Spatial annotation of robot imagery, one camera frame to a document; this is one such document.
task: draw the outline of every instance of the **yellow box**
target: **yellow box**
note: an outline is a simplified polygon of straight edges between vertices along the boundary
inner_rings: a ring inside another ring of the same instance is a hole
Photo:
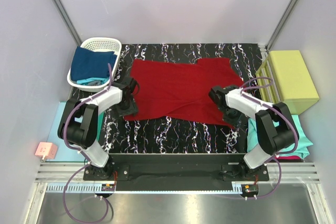
[[[288,106],[291,114],[301,114],[319,100],[319,95],[300,51],[271,51],[258,69],[256,76],[265,76],[261,70],[264,68],[265,73],[267,62],[271,72],[267,71],[266,76],[271,77],[272,75],[275,81],[275,86],[270,88],[272,98],[277,100],[277,95],[274,94],[276,89],[280,101]],[[265,91],[261,92],[261,97],[270,101]]]

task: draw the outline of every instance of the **metallic floor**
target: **metallic floor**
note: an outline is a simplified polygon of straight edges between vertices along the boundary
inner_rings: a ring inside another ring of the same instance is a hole
[[[260,185],[260,195],[271,190]],[[77,206],[71,213],[83,221],[95,221],[105,212],[105,203],[89,199],[78,202],[90,194],[67,194],[68,208]],[[234,195],[225,197],[239,198]],[[101,223],[119,224],[212,224],[212,223],[318,223],[304,185],[282,184],[269,198],[261,200],[234,200],[215,195],[121,195],[109,197],[113,205]],[[61,193],[46,193],[38,224],[76,223],[65,213]]]

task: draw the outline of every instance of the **white laundry basket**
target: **white laundry basket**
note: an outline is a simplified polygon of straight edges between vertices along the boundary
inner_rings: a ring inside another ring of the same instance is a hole
[[[108,51],[114,51],[114,54],[117,55],[116,63],[113,66],[112,69],[112,76],[110,78],[114,79],[114,76],[116,75],[117,67],[119,64],[120,59],[120,52],[121,52],[121,43],[117,39],[111,39],[111,38],[90,38],[85,40],[82,45],[80,45],[82,48],[89,49],[94,52],[108,52]],[[84,86],[84,85],[78,85],[76,82],[73,82],[70,78],[71,69],[68,72],[68,83],[78,88],[82,91],[88,91],[88,92],[99,92],[106,87],[109,82],[106,82],[99,86]]]

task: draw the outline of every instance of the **black marble tabletop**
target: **black marble tabletop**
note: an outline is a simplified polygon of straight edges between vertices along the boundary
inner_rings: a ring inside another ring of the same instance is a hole
[[[199,58],[230,59],[232,69],[247,81],[262,59],[257,44],[141,44],[123,45],[115,81],[129,75],[134,59],[196,63]],[[73,89],[72,97],[90,93]],[[125,121],[105,111],[99,143],[109,153],[234,153],[244,152],[247,119],[232,130],[227,126],[190,122],[164,116],[159,119]]]

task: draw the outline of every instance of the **red cloth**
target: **red cloth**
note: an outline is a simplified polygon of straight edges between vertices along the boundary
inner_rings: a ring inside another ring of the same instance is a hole
[[[125,120],[170,116],[228,125],[208,93],[216,85],[243,84],[226,58],[199,59],[197,64],[134,60],[131,76],[140,85],[134,97],[139,112],[136,116],[125,116]]]

